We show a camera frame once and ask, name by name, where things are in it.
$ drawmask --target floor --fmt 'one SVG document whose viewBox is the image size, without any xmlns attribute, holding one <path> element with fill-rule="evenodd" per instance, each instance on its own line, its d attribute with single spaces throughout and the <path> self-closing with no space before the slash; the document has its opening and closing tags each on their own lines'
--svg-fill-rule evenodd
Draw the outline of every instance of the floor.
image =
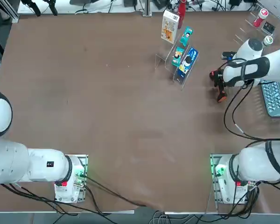
<svg viewBox="0 0 280 224">
<path fill-rule="evenodd" d="M 2 22 L 0 18 L 0 43 L 5 47 L 8 34 L 11 28 L 10 21 Z M 153 217 L 155 210 L 150 208 L 139 208 L 135 211 L 134 215 L 130 214 L 114 214 L 108 216 L 112 221 L 120 224 L 152 224 L 153 222 L 149 221 Z M 0 213 L 0 224 L 44 224 L 44 223 L 54 223 L 59 218 L 58 214 L 55 213 Z M 215 216 L 205 216 L 204 220 L 214 220 L 217 217 Z M 185 224 L 185 220 L 171 220 L 173 224 Z M 106 224 L 107 220 L 99 217 L 95 214 L 84 213 L 80 214 L 77 217 L 64 216 L 58 220 L 59 224 Z M 159 223 L 158 219 L 154 220 L 154 224 Z M 197 219 L 193 218 L 187 222 L 188 224 L 196 224 Z M 234 223 L 234 224 L 280 224 L 280 215 L 251 215 L 247 220 L 239 218 L 230 218 L 229 220 L 221 220 L 217 223 Z"/>
</svg>

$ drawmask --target black sticker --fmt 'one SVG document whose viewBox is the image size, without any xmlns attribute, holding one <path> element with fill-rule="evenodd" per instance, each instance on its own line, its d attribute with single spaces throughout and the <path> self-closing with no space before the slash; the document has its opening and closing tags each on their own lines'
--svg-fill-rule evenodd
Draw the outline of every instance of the black sticker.
<svg viewBox="0 0 280 224">
<path fill-rule="evenodd" d="M 54 167 L 54 161 L 48 161 L 47 167 Z"/>
</svg>

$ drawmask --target teal package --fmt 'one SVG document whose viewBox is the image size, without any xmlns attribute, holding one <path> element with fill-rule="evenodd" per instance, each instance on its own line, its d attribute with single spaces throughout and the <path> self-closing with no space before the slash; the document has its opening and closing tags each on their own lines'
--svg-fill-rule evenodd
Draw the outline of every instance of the teal package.
<svg viewBox="0 0 280 224">
<path fill-rule="evenodd" d="M 180 43 L 182 43 L 184 47 L 187 46 L 188 40 L 193 34 L 193 32 L 194 30 L 191 27 L 186 27 L 185 32 L 183 32 L 182 37 L 180 39 Z"/>
<path fill-rule="evenodd" d="M 184 52 L 184 49 L 177 47 L 172 59 L 172 64 L 176 67 L 179 67 L 180 63 L 181 63 L 181 59 L 182 59 L 182 54 Z"/>
</svg>

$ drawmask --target brown table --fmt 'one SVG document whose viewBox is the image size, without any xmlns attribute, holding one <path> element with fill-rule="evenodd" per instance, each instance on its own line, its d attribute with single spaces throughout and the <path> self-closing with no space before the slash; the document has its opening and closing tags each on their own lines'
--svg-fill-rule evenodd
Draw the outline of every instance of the brown table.
<svg viewBox="0 0 280 224">
<path fill-rule="evenodd" d="M 158 210 L 204 212 L 210 153 L 237 153 L 249 142 L 225 130 L 226 103 L 216 102 L 208 76 L 222 64 L 223 50 L 238 49 L 234 33 L 246 16 L 186 15 L 200 56 L 183 91 L 161 66 L 154 70 L 161 14 L 21 18 L 12 26 L 0 70 L 0 91 L 14 110 L 6 138 L 88 154 L 89 175 L 133 201 Z M 268 117 L 259 88 L 236 119 L 250 134 L 280 136 L 280 119 Z M 54 197 L 52 183 L 25 186 Z M 102 210 L 135 208 L 93 190 Z M 89 197 L 80 205 L 93 209 Z M 0 187 L 0 211 L 49 210 Z M 215 211 L 213 198 L 208 211 Z M 261 187 L 254 212 L 280 213 L 280 192 Z"/>
</svg>

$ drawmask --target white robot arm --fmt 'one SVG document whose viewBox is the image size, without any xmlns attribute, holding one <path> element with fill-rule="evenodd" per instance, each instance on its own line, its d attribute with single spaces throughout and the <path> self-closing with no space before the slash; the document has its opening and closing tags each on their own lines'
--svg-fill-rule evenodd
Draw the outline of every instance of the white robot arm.
<svg viewBox="0 0 280 224">
<path fill-rule="evenodd" d="M 248 80 L 254 80 L 254 86 L 262 79 L 280 82 L 280 50 L 265 56 L 261 56 L 262 51 L 260 41 L 246 41 L 223 72 L 218 72 L 218 80 L 228 87 L 243 86 Z M 248 191 L 248 182 L 280 180 L 280 141 L 267 141 L 244 148 L 239 154 L 223 155 L 215 168 L 215 176 L 223 203 L 232 203 L 234 196 L 237 203 Z"/>
<path fill-rule="evenodd" d="M 64 203 L 78 201 L 84 186 L 84 167 L 77 156 L 54 149 L 26 148 L 4 140 L 13 117 L 8 99 L 0 93 L 0 184 L 16 182 L 54 182 L 55 198 Z"/>
<path fill-rule="evenodd" d="M 247 40 L 227 64 L 223 73 L 226 86 L 242 86 L 245 81 L 254 79 L 257 85 L 261 79 L 280 82 L 280 50 L 261 57 L 263 45 L 259 40 Z"/>
</svg>

